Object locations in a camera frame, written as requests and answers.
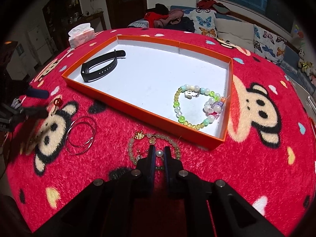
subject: colorful beaded bracelet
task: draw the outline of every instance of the colorful beaded bracelet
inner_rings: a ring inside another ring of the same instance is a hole
[[[162,139],[165,140],[167,142],[169,142],[169,144],[172,145],[173,149],[174,149],[174,154],[175,154],[175,158],[177,160],[181,159],[181,153],[180,153],[180,148],[178,146],[178,144],[172,140],[169,136],[163,135],[163,134],[145,134],[142,130],[141,131],[136,131],[134,136],[130,139],[129,143],[127,144],[127,152],[128,155],[130,157],[131,162],[134,165],[137,165],[137,161],[139,159],[143,158],[143,154],[148,152],[148,150],[145,150],[144,152],[141,152],[138,148],[136,149],[137,155],[134,156],[133,153],[133,146],[134,146],[134,142],[135,140],[141,140],[144,137],[147,137],[149,139],[149,144],[154,145],[156,143],[156,139]],[[156,151],[156,156],[163,159],[163,151],[162,150],[157,150]],[[163,170],[163,167],[156,167],[157,170]]]
[[[187,120],[185,120],[185,117],[182,115],[182,112],[180,110],[180,103],[179,103],[179,95],[181,92],[184,92],[184,96],[188,99],[191,99],[192,97],[198,97],[200,94],[204,94],[205,96],[210,96],[209,100],[205,103],[203,110],[208,115],[206,119],[203,120],[201,124],[192,125]],[[201,128],[204,128],[210,123],[213,123],[215,119],[219,117],[219,114],[222,112],[222,107],[225,103],[226,99],[225,97],[221,97],[219,93],[215,93],[214,91],[209,90],[208,88],[200,88],[199,86],[191,86],[188,84],[185,84],[183,86],[180,86],[180,88],[177,90],[176,94],[174,95],[174,112],[176,112],[176,116],[178,118],[179,123],[184,124],[187,127],[200,130]]]

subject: dark wooden door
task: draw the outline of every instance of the dark wooden door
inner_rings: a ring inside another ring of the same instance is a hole
[[[106,0],[111,28],[126,28],[144,17],[147,0]]]

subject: metal screw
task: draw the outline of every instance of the metal screw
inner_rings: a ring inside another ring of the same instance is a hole
[[[225,186],[225,181],[224,180],[217,180],[216,185],[219,187],[224,187]]]
[[[179,171],[180,176],[186,177],[188,174],[189,174],[189,172],[187,170],[180,170]]]
[[[103,184],[103,180],[102,179],[96,179],[96,180],[93,181],[93,184],[95,186],[100,186],[100,185]]]
[[[138,169],[134,169],[134,170],[132,170],[132,172],[131,172],[131,174],[133,175],[133,176],[139,176],[140,175],[140,170],[138,170]]]

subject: tissue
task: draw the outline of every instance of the tissue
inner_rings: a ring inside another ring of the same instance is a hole
[[[90,23],[83,23],[68,32],[69,43],[71,48],[76,48],[92,39],[95,39],[94,29]]]

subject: wristband strap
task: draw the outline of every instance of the wristband strap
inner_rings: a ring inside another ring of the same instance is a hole
[[[113,52],[103,54],[99,57],[96,57],[90,61],[83,63],[81,66],[81,76],[84,82],[87,83],[89,81],[96,80],[98,78],[104,77],[105,75],[109,74],[111,71],[113,71],[113,69],[115,69],[118,63],[117,58],[124,57],[125,55],[126,53],[124,50],[119,50],[119,51],[114,50]],[[94,72],[89,73],[89,69],[91,69],[92,67],[102,62],[108,61],[110,59],[114,59],[110,64],[106,65],[105,67],[101,69],[98,69]]]

